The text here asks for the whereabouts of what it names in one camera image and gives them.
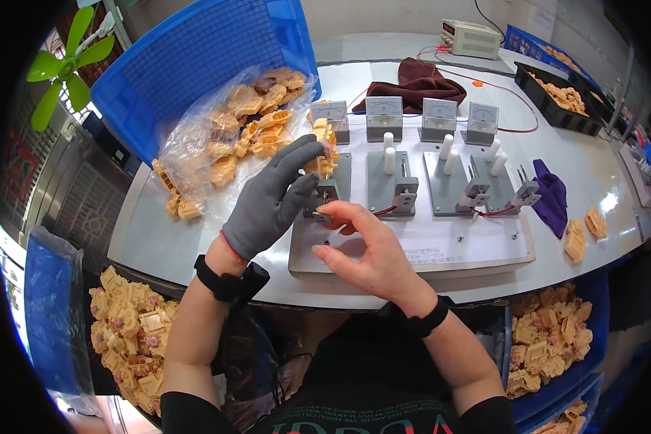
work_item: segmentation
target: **gray work glove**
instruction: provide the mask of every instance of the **gray work glove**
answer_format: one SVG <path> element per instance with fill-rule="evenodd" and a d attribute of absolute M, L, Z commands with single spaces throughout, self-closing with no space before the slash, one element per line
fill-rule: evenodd
<path fill-rule="evenodd" d="M 323 145 L 315 140 L 313 134 L 299 137 L 243 187 L 222 233 L 246 262 L 275 244 L 313 195 L 318 175 L 299 176 L 299 169 L 323 154 Z"/>

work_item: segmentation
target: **green fan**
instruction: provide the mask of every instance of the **green fan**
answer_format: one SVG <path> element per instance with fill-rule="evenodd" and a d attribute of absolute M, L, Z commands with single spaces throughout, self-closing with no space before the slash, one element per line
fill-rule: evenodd
<path fill-rule="evenodd" d="M 73 110 L 80 111 L 91 100 L 87 83 L 74 73 L 75 69 L 105 59 L 111 53 L 114 43 L 114 37 L 110 35 L 89 47 L 87 51 L 79 52 L 81 51 L 80 40 L 85 35 L 87 26 L 92 21 L 93 16 L 94 8 L 91 6 L 77 11 L 70 27 L 70 35 L 67 39 L 63 60 L 58 60 L 51 53 L 41 50 L 36 55 L 31 68 L 29 68 L 26 81 L 44 81 L 55 77 L 51 87 L 43 95 L 31 117 L 31 125 L 36 131 L 46 129 L 53 110 L 55 110 L 55 104 L 58 103 L 58 95 L 63 82 L 65 82 L 70 95 Z M 87 41 L 82 45 L 86 47 L 87 43 L 93 39 L 93 37 L 87 38 Z"/>

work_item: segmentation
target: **black wristband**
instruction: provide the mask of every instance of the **black wristband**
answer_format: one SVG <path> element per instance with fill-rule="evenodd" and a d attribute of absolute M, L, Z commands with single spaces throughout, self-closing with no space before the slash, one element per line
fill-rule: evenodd
<path fill-rule="evenodd" d="M 415 337 L 427 337 L 432 333 L 439 324 L 446 319 L 448 314 L 448 305 L 443 301 L 441 296 L 437 295 L 437 305 L 424 318 L 412 317 L 403 320 L 405 329 Z"/>
<path fill-rule="evenodd" d="M 250 263 L 241 277 L 223 274 L 217 276 L 205 263 L 205 255 L 198 255 L 194 269 L 198 279 L 214 294 L 219 301 L 226 301 L 232 308 L 248 303 L 258 291 L 270 280 L 270 274 L 256 263 Z"/>

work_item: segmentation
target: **brown cloth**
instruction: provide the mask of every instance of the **brown cloth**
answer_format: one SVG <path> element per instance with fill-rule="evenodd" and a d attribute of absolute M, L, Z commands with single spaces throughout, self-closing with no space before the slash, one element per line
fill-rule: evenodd
<path fill-rule="evenodd" d="M 453 80 L 444 78 L 436 65 L 424 63 L 411 57 L 400 62 L 398 82 L 373 82 L 366 93 L 367 97 L 403 97 L 403 113 L 418 115 L 422 113 L 422 99 L 436 98 L 463 102 L 468 93 Z M 365 100 L 352 109 L 353 112 L 364 112 Z"/>

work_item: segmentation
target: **red poster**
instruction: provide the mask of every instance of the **red poster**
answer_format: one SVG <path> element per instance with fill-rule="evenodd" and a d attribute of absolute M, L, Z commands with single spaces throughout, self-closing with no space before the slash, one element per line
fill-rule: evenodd
<path fill-rule="evenodd" d="M 13 129 L 8 132 L 8 145 L 3 156 L 3 179 L 17 198 L 24 202 L 29 191 L 31 178 L 39 162 L 26 149 Z"/>

